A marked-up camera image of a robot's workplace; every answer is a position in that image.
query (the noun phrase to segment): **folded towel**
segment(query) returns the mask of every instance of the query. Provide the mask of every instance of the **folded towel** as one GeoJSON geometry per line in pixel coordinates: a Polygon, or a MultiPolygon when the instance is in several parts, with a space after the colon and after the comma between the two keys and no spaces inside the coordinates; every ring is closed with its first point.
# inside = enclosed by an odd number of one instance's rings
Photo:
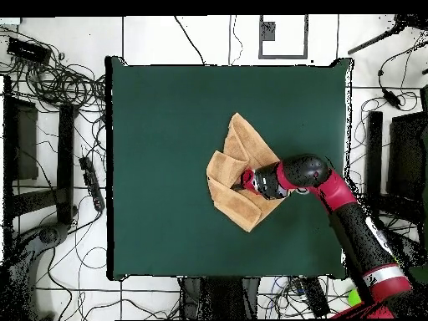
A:
{"type": "Polygon", "coordinates": [[[233,191],[231,187],[246,169],[257,169],[277,161],[279,159],[262,137],[236,113],[229,123],[223,152],[214,152],[206,175],[214,206],[246,232],[250,232],[284,198],[269,201],[250,191],[233,191]]]}

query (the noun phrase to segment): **power strip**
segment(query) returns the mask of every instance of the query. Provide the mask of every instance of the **power strip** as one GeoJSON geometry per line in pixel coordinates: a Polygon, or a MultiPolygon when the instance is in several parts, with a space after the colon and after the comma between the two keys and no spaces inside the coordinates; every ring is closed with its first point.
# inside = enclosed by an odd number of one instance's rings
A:
{"type": "Polygon", "coordinates": [[[105,203],[92,161],[89,157],[82,157],[79,159],[79,163],[81,169],[84,171],[84,184],[88,187],[88,192],[92,196],[94,208],[97,212],[101,213],[105,209],[105,203]]]}

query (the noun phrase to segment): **green tabletop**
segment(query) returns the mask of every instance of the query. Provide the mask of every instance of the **green tabletop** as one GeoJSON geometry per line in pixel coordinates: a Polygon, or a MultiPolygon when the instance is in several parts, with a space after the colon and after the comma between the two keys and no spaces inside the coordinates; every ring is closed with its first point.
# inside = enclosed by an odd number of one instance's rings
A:
{"type": "Polygon", "coordinates": [[[114,274],[343,277],[314,196],[292,194],[247,233],[213,206],[206,166],[238,112],[277,156],[316,153],[340,173],[349,59],[332,68],[112,61],[114,274]]]}

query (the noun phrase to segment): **white stripe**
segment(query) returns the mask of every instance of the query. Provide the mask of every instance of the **white stripe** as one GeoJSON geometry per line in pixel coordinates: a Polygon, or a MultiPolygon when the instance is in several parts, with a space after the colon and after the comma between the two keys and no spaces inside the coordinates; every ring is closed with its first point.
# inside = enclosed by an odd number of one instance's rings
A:
{"type": "Polygon", "coordinates": [[[372,287],[377,283],[397,277],[405,277],[405,275],[401,272],[398,266],[394,265],[378,269],[377,271],[364,276],[363,279],[367,287],[372,287]]]}

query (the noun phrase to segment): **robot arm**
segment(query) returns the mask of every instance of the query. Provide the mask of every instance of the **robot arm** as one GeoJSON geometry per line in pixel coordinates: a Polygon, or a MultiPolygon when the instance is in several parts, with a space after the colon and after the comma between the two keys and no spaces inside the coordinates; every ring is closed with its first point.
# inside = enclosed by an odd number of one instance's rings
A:
{"type": "MultiPolygon", "coordinates": [[[[412,290],[382,231],[376,228],[339,174],[316,155],[293,156],[257,170],[246,170],[239,185],[266,199],[283,198],[290,189],[306,188],[312,192],[329,214],[347,265],[354,270],[353,278],[358,278],[355,283],[363,281],[369,290],[370,298],[363,298],[366,303],[379,304],[412,290]]],[[[388,313],[381,310],[382,316],[388,313]]]]}

